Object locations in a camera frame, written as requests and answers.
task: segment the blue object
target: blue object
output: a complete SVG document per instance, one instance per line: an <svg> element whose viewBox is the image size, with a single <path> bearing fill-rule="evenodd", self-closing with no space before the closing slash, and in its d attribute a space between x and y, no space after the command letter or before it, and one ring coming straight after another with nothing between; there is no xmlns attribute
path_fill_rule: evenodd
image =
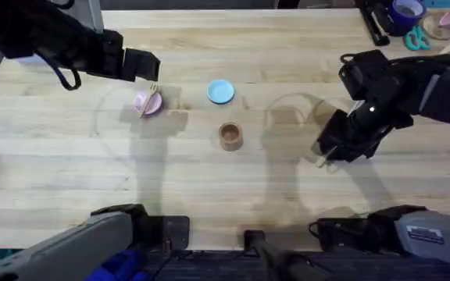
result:
<svg viewBox="0 0 450 281"><path fill-rule="evenodd" d="M404 30L402 35L417 25L427 13L427 7L417 0L394 0L388 10L395 29Z"/></svg>
<svg viewBox="0 0 450 281"><path fill-rule="evenodd" d="M234 86L229 81L214 80L208 85L208 98L216 104L225 104L234 98Z"/></svg>
<svg viewBox="0 0 450 281"><path fill-rule="evenodd" d="M6 258L12 254L19 252L20 250L12 250L12 249L0 249L0 260Z"/></svg>
<svg viewBox="0 0 450 281"><path fill-rule="evenodd" d="M450 8L450 0L422 0L427 8Z"/></svg>
<svg viewBox="0 0 450 281"><path fill-rule="evenodd" d="M418 51L420 49L427 50L431 48L430 41L419 26L413 27L412 30L404 36L404 44L411 51Z"/></svg>
<svg viewBox="0 0 450 281"><path fill-rule="evenodd" d="M140 272L142 258L139 251L122 251L93 271L85 281L145 281L148 275Z"/></svg>

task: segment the wooden tabletop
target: wooden tabletop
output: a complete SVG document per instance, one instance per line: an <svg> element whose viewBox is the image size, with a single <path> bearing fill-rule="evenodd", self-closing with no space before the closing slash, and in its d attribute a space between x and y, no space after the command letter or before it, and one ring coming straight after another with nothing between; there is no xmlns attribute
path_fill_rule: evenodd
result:
<svg viewBox="0 0 450 281"><path fill-rule="evenodd" d="M239 249L245 229L281 247L314 248L307 224L392 205L450 214L450 125L415 118L371 160L315 167L313 141L352 101L340 55L375 48L356 9L104 12L125 45L161 60L164 110L139 119L133 100L150 83L82 75L65 91L45 66L0 66L0 247L32 244L109 205L188 215L191 248ZM437 54L406 50L389 58ZM229 80L228 105L206 85ZM243 147L217 131L236 122Z"/></svg>

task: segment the black cable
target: black cable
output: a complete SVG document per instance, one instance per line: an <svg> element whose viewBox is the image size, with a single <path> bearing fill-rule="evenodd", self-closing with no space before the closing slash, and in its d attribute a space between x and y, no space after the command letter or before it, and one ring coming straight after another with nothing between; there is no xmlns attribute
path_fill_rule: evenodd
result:
<svg viewBox="0 0 450 281"><path fill-rule="evenodd" d="M312 234L315 238L319 239L320 235L318 233L316 233L315 231L313 231L313 227L314 226L318 226L317 222L312 222L309 224L309 232L310 234Z"/></svg>
<svg viewBox="0 0 450 281"><path fill-rule="evenodd" d="M35 50L34 51L36 53L36 55L39 55L52 69L53 72L55 72L56 76L59 78L60 83L62 84L62 86L68 90L68 91L72 91L72 90L76 90L79 87L81 87L81 78L79 76L79 73L77 72L77 69L75 69L74 67L70 66L68 67L70 69L70 71L72 72L72 74L74 75L74 86L71 86L69 84L69 82L67 81L66 77L63 75L63 73L60 71L59 66L56 64L56 62L54 62L53 60L45 57L40 51Z"/></svg>
<svg viewBox="0 0 450 281"><path fill-rule="evenodd" d="M340 57L340 61L343 62L343 64L347 64L350 62L349 60L347 60L347 58L353 58L354 56L355 54L343 54Z"/></svg>

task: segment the teal scissors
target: teal scissors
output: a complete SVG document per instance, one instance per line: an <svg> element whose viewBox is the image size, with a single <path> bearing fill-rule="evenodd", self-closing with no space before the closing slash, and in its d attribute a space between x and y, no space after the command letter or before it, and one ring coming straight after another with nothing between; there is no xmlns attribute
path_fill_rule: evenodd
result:
<svg viewBox="0 0 450 281"><path fill-rule="evenodd" d="M418 51L420 49L427 50L431 48L427 36L421 30L421 27L417 25L404 36L404 44L411 51Z"/></svg>

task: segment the blue dish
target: blue dish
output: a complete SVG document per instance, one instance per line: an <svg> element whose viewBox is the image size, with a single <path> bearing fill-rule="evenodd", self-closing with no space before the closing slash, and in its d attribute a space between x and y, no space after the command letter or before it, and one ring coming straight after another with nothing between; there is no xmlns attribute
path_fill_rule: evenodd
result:
<svg viewBox="0 0 450 281"><path fill-rule="evenodd" d="M216 104L226 104L234 98L234 86L229 81L214 80L208 85L208 98Z"/></svg>

